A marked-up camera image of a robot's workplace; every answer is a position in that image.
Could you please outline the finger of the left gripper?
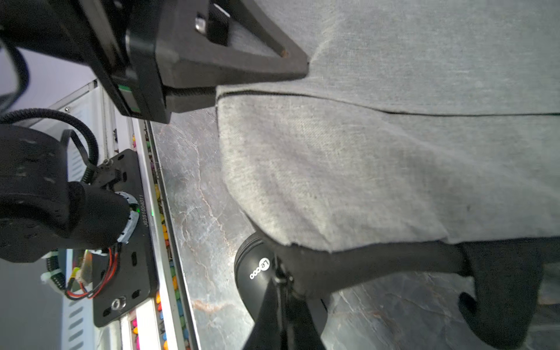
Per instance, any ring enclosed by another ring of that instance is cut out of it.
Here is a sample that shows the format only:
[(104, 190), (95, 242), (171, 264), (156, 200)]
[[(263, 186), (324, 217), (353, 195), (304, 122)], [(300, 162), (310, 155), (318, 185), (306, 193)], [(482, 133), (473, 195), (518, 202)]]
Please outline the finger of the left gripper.
[(306, 53), (255, 1), (164, 1), (155, 57), (162, 83), (188, 89), (298, 80)]

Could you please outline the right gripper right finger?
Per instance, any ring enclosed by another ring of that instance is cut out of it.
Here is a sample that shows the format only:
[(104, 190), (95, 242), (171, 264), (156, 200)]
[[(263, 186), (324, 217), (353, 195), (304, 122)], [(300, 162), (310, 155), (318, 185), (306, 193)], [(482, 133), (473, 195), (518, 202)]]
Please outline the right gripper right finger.
[(290, 295), (287, 301), (287, 349), (325, 350), (306, 301)]

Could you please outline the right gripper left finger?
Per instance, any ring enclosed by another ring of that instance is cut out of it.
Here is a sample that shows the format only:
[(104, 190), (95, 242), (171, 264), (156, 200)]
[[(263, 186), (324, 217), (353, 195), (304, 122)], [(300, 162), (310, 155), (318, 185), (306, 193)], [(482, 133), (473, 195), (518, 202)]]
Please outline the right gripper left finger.
[(244, 349), (286, 349), (286, 293), (284, 285), (270, 281), (257, 321)]

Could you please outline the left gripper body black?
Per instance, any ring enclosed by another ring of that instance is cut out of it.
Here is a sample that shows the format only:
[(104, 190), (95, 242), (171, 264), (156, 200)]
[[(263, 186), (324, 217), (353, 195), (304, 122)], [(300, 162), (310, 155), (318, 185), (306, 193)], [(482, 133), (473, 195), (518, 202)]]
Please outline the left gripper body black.
[(216, 90), (166, 87), (155, 59), (162, 1), (2, 1), (1, 36), (90, 67), (122, 115), (168, 124), (214, 106)]

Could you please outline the grey laptop bag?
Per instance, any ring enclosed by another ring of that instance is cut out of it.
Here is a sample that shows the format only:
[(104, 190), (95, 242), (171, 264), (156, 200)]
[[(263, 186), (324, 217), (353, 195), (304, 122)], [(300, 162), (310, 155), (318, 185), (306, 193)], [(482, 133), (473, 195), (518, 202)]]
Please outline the grey laptop bag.
[(469, 328), (520, 347), (559, 260), (558, 1), (259, 1), (302, 80), (222, 86), (230, 194), (312, 297), (472, 276)]

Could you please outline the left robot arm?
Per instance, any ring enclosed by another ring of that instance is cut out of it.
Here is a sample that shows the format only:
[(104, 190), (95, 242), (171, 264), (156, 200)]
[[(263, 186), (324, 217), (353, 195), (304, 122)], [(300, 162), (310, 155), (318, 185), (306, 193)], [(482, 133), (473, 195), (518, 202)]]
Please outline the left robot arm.
[(298, 80), (304, 51), (254, 1), (3, 1), (1, 258), (107, 248), (136, 225), (136, 197), (94, 188), (99, 147), (51, 109), (14, 110), (30, 83), (22, 49), (84, 64), (125, 116), (167, 124), (214, 105), (220, 85)]

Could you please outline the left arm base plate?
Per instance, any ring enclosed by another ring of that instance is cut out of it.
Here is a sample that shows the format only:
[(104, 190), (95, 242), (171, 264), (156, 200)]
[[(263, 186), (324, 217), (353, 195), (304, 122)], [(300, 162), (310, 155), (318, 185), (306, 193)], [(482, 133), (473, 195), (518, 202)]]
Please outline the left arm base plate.
[(139, 216), (128, 241), (117, 243), (113, 248), (118, 254), (113, 277), (91, 300), (93, 323), (103, 328), (155, 297), (158, 274), (137, 153), (128, 149), (113, 157), (102, 166), (93, 185), (113, 193), (132, 195), (133, 212)]

